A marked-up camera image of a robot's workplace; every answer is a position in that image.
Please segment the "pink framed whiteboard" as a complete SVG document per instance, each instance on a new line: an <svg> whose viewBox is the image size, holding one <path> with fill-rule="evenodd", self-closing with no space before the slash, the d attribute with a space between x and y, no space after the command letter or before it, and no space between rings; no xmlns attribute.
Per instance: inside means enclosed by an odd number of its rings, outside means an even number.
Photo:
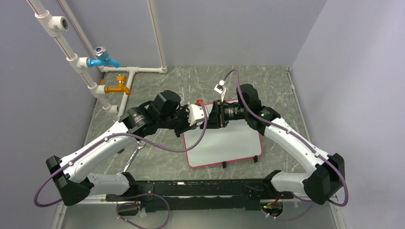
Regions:
<svg viewBox="0 0 405 229"><path fill-rule="evenodd" d="M183 133L188 165L192 168L222 164L252 158L257 162L263 152L262 138L259 132L250 128L245 121L247 111L236 99L222 102L227 127L209 129L209 119L199 126ZM212 103L204 104L212 109Z"/></svg>

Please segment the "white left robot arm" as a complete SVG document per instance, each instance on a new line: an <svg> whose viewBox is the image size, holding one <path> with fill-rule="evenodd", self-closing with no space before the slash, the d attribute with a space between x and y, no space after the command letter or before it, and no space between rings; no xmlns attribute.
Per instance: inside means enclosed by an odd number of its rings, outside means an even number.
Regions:
<svg viewBox="0 0 405 229"><path fill-rule="evenodd" d="M196 127L192 109L200 105L181 105L181 98L173 91L158 93L154 100L128 109L118 121L81 149L64 157L51 156L46 160L55 184L66 206L75 205L88 196L113 194L132 200L137 194L133 176L128 172L118 175L92 173L99 163L136 141L144 141L169 152L178 150L160 146L146 137L158 129L173 130L179 137Z"/></svg>

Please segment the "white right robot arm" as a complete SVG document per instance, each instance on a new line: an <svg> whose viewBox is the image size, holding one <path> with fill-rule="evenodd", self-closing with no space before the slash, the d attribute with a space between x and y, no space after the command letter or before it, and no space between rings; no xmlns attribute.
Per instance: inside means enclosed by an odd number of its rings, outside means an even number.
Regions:
<svg viewBox="0 0 405 229"><path fill-rule="evenodd" d="M305 170L304 173L271 172L264 179L264 194L275 198L281 192L300 193L322 205L331 202L337 191L343 189L344 200L335 205L345 206L348 187L343 157L338 153L330 155L302 137L277 111L261 104L252 85L243 84L236 92L237 102L222 99L213 102L207 128L225 128L230 121L244 120L251 129L284 148Z"/></svg>

